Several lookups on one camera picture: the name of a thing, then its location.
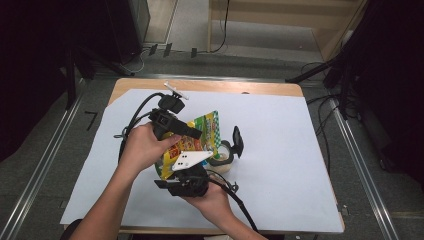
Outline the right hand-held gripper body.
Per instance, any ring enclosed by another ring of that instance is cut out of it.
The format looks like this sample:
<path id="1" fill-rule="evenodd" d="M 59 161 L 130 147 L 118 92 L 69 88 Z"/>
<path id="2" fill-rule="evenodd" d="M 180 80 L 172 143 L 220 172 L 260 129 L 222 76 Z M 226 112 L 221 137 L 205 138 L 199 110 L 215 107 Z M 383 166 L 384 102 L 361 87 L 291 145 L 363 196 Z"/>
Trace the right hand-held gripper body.
<path id="1" fill-rule="evenodd" d="M 208 176 L 202 162 L 212 155 L 212 151 L 182 151 L 172 166 L 175 181 L 166 183 L 171 195 L 203 196 L 208 189 Z"/>

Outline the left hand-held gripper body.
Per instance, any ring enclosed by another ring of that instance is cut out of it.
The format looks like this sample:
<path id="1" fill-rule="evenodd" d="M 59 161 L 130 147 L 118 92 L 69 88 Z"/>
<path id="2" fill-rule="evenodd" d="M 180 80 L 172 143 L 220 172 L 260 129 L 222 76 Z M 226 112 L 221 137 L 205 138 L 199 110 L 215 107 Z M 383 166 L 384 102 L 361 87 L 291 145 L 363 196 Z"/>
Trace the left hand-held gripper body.
<path id="1" fill-rule="evenodd" d="M 163 95 L 158 102 L 158 107 L 149 114 L 149 119 L 153 124 L 153 133 L 158 140 L 161 140 L 165 133 L 172 132 L 172 122 L 179 120 L 176 114 L 185 107 L 182 98 L 188 99 L 187 96 L 179 92 L 168 81 L 164 83 L 164 86 L 171 91 L 171 94 Z"/>

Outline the yellow green spout pouch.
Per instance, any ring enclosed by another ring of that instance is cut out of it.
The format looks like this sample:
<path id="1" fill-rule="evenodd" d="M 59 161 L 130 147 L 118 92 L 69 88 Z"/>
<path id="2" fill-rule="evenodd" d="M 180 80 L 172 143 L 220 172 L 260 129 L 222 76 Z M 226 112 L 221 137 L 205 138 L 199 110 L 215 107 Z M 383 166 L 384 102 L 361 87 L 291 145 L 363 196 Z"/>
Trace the yellow green spout pouch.
<path id="1" fill-rule="evenodd" d="M 199 139 L 183 136 L 180 141 L 171 146 L 155 164 L 156 171 L 162 180 L 171 179 L 172 166 L 182 151 L 212 151 L 212 157 L 219 157 L 218 148 L 221 145 L 219 130 L 219 114 L 212 111 L 208 114 L 195 118 L 187 123 L 202 132 Z"/>

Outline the clear jar with black lid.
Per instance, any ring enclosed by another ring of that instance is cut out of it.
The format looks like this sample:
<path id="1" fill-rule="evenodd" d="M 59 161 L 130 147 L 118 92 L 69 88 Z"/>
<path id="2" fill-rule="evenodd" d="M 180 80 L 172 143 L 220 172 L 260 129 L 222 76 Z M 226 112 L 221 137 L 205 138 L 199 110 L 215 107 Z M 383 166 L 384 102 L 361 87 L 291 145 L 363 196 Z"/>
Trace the clear jar with black lid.
<path id="1" fill-rule="evenodd" d="M 219 173 L 228 172 L 231 169 L 234 156 L 238 158 L 242 156 L 244 142 L 237 126 L 233 129 L 232 139 L 233 144 L 230 144 L 227 140 L 222 140 L 218 147 L 217 156 L 212 156 L 207 159 L 211 170 L 216 170 Z"/>

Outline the person's right hand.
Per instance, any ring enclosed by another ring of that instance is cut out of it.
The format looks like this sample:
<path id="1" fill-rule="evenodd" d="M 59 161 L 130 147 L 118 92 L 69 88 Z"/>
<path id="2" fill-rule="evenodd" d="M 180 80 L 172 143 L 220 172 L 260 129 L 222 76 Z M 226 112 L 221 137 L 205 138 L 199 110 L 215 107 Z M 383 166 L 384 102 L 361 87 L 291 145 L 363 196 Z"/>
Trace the person's right hand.
<path id="1" fill-rule="evenodd" d="M 210 183 L 204 196 L 184 197 L 184 200 L 222 231 L 228 230 L 237 222 L 230 208 L 227 194 L 216 184 Z"/>

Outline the person's left hand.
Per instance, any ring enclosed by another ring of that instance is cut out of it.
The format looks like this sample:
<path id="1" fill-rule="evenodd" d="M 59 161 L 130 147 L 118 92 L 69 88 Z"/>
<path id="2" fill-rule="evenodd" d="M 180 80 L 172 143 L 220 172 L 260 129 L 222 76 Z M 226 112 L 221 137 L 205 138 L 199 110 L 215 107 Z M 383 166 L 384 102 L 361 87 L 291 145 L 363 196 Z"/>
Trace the person's left hand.
<path id="1" fill-rule="evenodd" d="M 130 131 L 115 171 L 118 180 L 132 183 L 140 172 L 157 162 L 163 153 L 180 139 L 180 135 L 173 134 L 164 140 L 158 140 L 151 123 L 135 127 Z"/>

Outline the black angled floor tape mark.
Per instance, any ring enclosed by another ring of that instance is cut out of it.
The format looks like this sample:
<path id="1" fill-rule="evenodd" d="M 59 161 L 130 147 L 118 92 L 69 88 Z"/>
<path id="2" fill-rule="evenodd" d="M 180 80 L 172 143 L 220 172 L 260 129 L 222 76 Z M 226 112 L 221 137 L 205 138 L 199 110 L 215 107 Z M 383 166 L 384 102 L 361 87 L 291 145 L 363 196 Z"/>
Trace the black angled floor tape mark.
<path id="1" fill-rule="evenodd" d="M 86 128 L 86 131 L 89 131 L 92 128 L 92 126 L 93 126 L 93 124 L 94 124 L 94 122 L 95 122 L 95 120 L 98 116 L 98 112 L 84 111 L 84 114 L 87 115 L 90 118 L 89 124 Z"/>

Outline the black cabinet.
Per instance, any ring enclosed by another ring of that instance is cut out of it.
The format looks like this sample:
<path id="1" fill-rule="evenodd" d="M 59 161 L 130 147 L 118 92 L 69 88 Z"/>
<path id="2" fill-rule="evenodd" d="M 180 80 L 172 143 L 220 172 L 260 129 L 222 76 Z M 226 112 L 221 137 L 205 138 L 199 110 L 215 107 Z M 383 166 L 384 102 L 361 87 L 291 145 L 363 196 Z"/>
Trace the black cabinet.
<path id="1" fill-rule="evenodd" d="M 108 62 L 139 56 L 150 23 L 147 0 L 71 0 L 77 46 Z"/>

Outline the dark cloth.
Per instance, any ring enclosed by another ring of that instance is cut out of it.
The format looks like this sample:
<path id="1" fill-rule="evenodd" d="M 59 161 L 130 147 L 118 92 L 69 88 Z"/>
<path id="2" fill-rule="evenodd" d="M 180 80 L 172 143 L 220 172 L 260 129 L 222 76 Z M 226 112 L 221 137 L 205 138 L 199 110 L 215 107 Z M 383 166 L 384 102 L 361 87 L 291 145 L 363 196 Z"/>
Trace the dark cloth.
<path id="1" fill-rule="evenodd" d="M 81 219 L 73 221 L 62 233 L 60 240 L 78 240 L 81 236 L 80 224 Z"/>

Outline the black stand leg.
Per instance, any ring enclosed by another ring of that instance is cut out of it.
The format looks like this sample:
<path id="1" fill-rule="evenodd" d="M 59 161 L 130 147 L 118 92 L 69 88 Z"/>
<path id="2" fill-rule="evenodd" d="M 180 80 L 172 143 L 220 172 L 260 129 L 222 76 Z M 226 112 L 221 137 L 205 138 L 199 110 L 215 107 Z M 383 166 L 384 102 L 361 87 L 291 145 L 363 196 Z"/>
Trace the black stand leg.
<path id="1" fill-rule="evenodd" d="M 309 77 L 312 77 L 320 72 L 323 72 L 324 70 L 332 67 L 335 63 L 337 62 L 336 58 L 333 58 L 327 62 L 323 62 L 320 63 L 318 66 L 314 67 L 313 69 L 305 72 L 305 73 L 301 73 L 299 76 L 296 76 L 294 78 L 290 78 L 290 79 L 286 79 L 285 82 L 286 83 L 293 83 L 293 84 L 298 84 L 306 79 L 308 79 Z"/>

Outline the black curtain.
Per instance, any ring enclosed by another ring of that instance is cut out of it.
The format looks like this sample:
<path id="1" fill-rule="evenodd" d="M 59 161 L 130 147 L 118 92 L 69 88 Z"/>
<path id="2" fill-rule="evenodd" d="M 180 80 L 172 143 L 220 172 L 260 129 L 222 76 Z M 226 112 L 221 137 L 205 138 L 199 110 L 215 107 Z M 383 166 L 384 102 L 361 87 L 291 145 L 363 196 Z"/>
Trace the black curtain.
<path id="1" fill-rule="evenodd" d="M 0 0 L 0 162 L 66 89 L 60 0 Z"/>
<path id="2" fill-rule="evenodd" d="M 368 0 L 343 54 L 383 166 L 424 188 L 424 0 Z"/>

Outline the metal floor rail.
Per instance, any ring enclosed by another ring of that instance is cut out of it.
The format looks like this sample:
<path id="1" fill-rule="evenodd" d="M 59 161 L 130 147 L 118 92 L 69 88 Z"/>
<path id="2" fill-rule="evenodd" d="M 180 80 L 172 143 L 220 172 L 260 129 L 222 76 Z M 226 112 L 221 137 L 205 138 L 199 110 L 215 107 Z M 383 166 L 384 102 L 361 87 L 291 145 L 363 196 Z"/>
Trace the metal floor rail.
<path id="1" fill-rule="evenodd" d="M 385 240 L 400 240 L 393 224 L 389 211 L 368 169 L 366 161 L 357 144 L 349 122 L 345 120 L 340 112 L 337 100 L 331 100 L 330 106 L 334 109 L 334 116 L 347 145 L 351 159 L 359 176 L 361 185 L 367 196 L 373 215 Z"/>
<path id="2" fill-rule="evenodd" d="M 56 127 L 53 136 L 43 152 L 34 172 L 32 173 L 25 189 L 15 204 L 5 227 L 0 233 L 0 240 L 15 240 L 18 232 L 30 211 L 46 175 L 54 162 L 56 154 L 65 138 L 67 131 L 79 109 L 81 98 L 87 88 L 87 81 L 80 78 L 77 82 L 77 95 L 74 103 L 66 110 Z"/>
<path id="3" fill-rule="evenodd" d="M 226 82 L 260 82 L 260 83 L 289 83 L 285 79 L 276 78 L 252 78 L 252 77 L 232 77 L 232 76 L 197 76 L 197 75 L 174 75 L 174 74 L 141 74 L 141 75 L 111 75 L 97 74 L 95 79 L 119 79 L 119 78 L 139 78 L 139 79 L 171 79 L 171 80 L 204 80 L 204 81 L 226 81 Z"/>

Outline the wooden frame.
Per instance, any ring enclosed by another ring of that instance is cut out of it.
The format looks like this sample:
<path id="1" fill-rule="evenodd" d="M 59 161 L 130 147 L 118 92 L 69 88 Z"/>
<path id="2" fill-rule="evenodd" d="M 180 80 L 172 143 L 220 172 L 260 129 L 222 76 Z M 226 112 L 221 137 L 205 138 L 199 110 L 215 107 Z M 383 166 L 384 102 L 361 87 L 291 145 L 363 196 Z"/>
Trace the wooden frame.
<path id="1" fill-rule="evenodd" d="M 340 52 L 349 30 L 361 21 L 369 0 L 209 0 L 207 51 L 211 52 L 212 21 L 307 27 L 324 60 Z"/>

